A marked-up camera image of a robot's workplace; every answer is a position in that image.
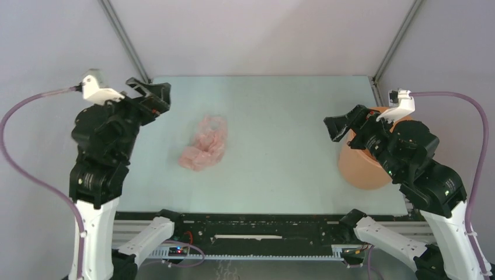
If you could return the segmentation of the orange trash bin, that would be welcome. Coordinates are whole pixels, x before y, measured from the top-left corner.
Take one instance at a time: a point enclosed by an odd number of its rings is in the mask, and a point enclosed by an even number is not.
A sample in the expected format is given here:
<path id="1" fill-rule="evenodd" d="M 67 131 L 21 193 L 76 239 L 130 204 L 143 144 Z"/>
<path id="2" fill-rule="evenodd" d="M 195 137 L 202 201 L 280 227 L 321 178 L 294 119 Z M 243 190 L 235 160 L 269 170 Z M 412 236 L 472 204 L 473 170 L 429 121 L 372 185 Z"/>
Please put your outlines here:
<path id="1" fill-rule="evenodd" d="M 388 108 L 374 107 L 369 108 L 369 112 L 383 113 Z M 391 123 L 391 131 L 396 123 L 407 121 L 411 118 L 406 116 L 395 123 Z M 355 134 L 349 131 L 351 135 L 344 143 L 339 155 L 338 167 L 344 177 L 352 186 L 363 190 L 376 190 L 392 181 L 391 171 L 387 171 L 382 167 L 376 159 L 379 155 L 384 155 L 386 159 L 390 154 L 386 153 L 386 149 L 382 153 L 369 153 L 367 150 L 351 149 L 348 146 L 348 141 L 351 141 Z"/>

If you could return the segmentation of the pink plastic trash bag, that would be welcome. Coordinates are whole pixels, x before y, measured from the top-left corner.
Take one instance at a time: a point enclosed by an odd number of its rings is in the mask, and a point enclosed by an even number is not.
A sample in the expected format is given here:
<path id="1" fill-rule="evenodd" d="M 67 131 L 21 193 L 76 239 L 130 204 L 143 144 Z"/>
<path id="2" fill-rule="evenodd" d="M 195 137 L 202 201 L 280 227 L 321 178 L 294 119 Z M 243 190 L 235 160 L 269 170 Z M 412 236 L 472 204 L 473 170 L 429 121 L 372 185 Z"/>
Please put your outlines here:
<path id="1" fill-rule="evenodd" d="M 225 154 L 227 137 L 226 119 L 206 115 L 199 122 L 191 145 L 184 148 L 178 164 L 195 172 L 216 165 Z"/>

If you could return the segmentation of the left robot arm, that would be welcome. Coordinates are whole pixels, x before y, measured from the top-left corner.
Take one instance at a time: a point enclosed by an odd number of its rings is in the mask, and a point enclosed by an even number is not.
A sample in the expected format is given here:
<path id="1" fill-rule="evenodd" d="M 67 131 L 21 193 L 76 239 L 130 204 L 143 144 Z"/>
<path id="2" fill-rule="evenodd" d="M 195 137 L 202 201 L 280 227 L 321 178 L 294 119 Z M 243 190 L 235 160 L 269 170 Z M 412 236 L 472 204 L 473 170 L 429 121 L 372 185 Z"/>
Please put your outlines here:
<path id="1" fill-rule="evenodd" d="M 126 84 L 139 93 L 128 97 L 107 87 L 95 74 L 82 79 L 81 92 L 91 106 L 75 120 L 72 139 L 78 156 L 69 175 L 69 197 L 84 225 L 84 244 L 77 247 L 69 279 L 134 279 L 144 260 L 165 240 L 184 237 L 180 215 L 161 210 L 126 244 L 112 248 L 114 219 L 142 126 L 170 109 L 169 83 L 148 84 L 135 78 Z"/>

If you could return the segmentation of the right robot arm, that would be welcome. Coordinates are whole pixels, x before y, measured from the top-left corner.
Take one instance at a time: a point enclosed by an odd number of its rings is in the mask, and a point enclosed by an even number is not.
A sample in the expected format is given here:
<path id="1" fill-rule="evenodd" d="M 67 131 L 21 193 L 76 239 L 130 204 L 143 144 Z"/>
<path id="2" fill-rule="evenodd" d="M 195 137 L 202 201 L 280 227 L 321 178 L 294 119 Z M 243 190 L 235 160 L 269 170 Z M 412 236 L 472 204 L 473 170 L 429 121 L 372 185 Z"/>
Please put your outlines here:
<path id="1" fill-rule="evenodd" d="M 384 112 L 357 105 L 324 123 L 334 142 L 353 132 L 351 149 L 368 151 L 400 192 L 427 221 L 435 243 L 427 244 L 383 228 L 352 210 L 342 220 L 342 241 L 377 246 L 406 264 L 418 279 L 493 279 L 491 264 L 471 243 L 465 214 L 467 193 L 460 175 L 434 160 L 439 139 L 422 122 L 407 120 L 409 109 Z"/>

